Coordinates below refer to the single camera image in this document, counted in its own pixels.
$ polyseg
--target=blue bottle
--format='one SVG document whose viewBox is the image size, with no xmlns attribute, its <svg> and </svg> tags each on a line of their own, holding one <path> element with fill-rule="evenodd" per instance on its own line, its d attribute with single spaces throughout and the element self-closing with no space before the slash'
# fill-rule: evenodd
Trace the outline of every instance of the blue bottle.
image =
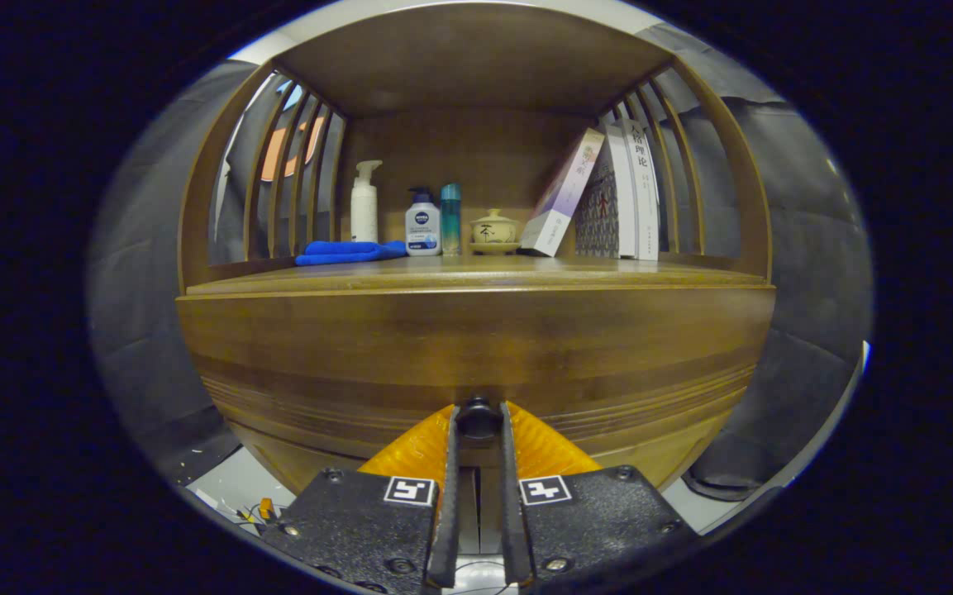
<svg viewBox="0 0 953 595">
<path fill-rule="evenodd" d="M 461 254 L 461 188 L 447 184 L 439 191 L 440 238 L 443 256 Z"/>
</svg>

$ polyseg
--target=blue towel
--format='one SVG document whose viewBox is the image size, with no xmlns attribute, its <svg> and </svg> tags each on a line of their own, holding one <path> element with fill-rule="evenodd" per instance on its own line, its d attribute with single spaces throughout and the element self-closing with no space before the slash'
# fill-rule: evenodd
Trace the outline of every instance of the blue towel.
<svg viewBox="0 0 953 595">
<path fill-rule="evenodd" d="M 401 241 L 375 244 L 373 241 L 313 241 L 303 255 L 296 256 L 296 266 L 311 264 L 365 263 L 367 260 L 397 259 L 407 255 Z"/>
</svg>

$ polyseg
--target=shelf board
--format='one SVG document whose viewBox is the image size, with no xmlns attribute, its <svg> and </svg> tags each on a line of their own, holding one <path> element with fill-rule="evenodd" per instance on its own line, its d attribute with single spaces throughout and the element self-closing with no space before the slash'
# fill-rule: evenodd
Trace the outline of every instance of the shelf board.
<svg viewBox="0 0 953 595">
<path fill-rule="evenodd" d="M 442 107 L 595 117 L 671 57 L 565 12 L 452 3 L 360 20 L 272 61 L 347 117 Z"/>
<path fill-rule="evenodd" d="M 373 263 L 291 267 L 188 288 L 186 297 L 238 293 L 400 293 L 771 287 L 760 276 L 698 264 L 568 256 L 409 256 Z"/>
</svg>

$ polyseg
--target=black knob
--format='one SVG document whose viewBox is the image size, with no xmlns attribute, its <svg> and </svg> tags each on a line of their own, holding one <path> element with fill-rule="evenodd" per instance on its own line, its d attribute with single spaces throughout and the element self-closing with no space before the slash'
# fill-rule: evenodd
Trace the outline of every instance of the black knob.
<svg viewBox="0 0 953 595">
<path fill-rule="evenodd" d="M 461 435 L 472 440 L 487 440 L 502 429 L 502 413 L 495 411 L 487 397 L 481 395 L 465 402 L 455 421 Z"/>
</svg>

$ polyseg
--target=pump dispenser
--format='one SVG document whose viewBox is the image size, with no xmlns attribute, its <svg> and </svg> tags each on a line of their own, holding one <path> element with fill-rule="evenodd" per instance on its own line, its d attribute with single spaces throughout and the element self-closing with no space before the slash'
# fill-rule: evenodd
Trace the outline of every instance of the pump dispenser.
<svg viewBox="0 0 953 595">
<path fill-rule="evenodd" d="M 351 188 L 351 241 L 377 241 L 377 188 L 369 181 L 382 163 L 372 159 L 355 166 L 359 174 Z"/>
</svg>

